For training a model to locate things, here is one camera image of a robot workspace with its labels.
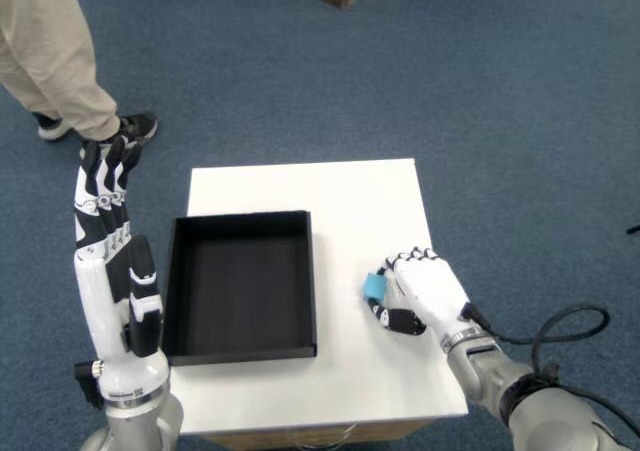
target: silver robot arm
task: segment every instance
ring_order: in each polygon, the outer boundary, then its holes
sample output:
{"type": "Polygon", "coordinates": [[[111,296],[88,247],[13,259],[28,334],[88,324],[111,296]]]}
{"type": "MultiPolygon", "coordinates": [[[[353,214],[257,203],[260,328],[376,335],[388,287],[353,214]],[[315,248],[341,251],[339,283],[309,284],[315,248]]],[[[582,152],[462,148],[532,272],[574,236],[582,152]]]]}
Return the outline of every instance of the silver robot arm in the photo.
{"type": "Polygon", "coordinates": [[[629,450],[585,401],[553,386],[544,372],[509,359],[486,326],[470,319],[467,294],[432,250],[398,255],[387,267],[435,333],[467,399],[508,427],[515,451],[629,450]]]}
{"type": "Polygon", "coordinates": [[[103,159],[91,143],[78,170],[74,266],[97,360],[74,374],[109,422],[82,451],[169,451],[182,423],[159,349],[163,306],[151,250],[144,236],[131,236],[125,204],[139,155],[117,139],[103,159]]]}

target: white table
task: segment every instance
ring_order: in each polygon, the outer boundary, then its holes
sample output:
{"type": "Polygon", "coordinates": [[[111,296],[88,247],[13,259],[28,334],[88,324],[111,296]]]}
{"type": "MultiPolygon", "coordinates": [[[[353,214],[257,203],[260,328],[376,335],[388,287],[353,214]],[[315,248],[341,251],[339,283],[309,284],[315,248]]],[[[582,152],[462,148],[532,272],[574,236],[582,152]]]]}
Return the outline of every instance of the white table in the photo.
{"type": "Polygon", "coordinates": [[[467,413],[430,332],[384,330],[362,297],[388,255],[429,246],[412,159],[194,169],[189,216],[311,212],[318,356],[172,369],[183,434],[467,413]]]}

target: open black box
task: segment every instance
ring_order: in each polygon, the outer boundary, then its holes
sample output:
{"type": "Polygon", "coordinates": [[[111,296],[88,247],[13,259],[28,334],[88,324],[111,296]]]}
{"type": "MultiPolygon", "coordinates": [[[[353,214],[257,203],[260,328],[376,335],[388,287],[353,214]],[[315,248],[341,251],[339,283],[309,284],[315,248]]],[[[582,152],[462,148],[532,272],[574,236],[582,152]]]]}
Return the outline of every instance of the open black box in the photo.
{"type": "Polygon", "coordinates": [[[178,218],[168,273],[172,365],[316,355],[307,211],[178,218]]]}

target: shoe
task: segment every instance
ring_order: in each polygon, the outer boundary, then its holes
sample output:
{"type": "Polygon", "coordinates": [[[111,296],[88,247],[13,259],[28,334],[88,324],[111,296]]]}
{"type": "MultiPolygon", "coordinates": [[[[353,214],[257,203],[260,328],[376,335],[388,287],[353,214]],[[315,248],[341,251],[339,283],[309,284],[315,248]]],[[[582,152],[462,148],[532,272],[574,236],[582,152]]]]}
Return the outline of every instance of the shoe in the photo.
{"type": "Polygon", "coordinates": [[[62,118],[51,119],[41,113],[33,113],[33,116],[38,120],[38,136],[45,141],[57,141],[73,130],[62,118]]]}
{"type": "MultiPolygon", "coordinates": [[[[158,130],[158,118],[151,113],[133,114],[120,118],[120,128],[110,138],[98,141],[100,153],[104,157],[113,140],[121,136],[124,138],[127,148],[132,148],[135,144],[144,146],[156,134],[158,130]]],[[[80,149],[80,158],[84,159],[84,146],[80,149]]]]}

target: beige pants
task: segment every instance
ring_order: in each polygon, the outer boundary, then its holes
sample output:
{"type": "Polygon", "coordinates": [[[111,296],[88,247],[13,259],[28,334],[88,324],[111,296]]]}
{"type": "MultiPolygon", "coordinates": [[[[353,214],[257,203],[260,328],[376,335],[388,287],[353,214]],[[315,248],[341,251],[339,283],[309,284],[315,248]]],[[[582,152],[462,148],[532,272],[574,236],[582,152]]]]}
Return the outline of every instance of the beige pants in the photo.
{"type": "Polygon", "coordinates": [[[61,117],[85,138],[106,139],[120,125],[96,83],[77,0],[0,0],[0,83],[29,111],[61,117]]]}

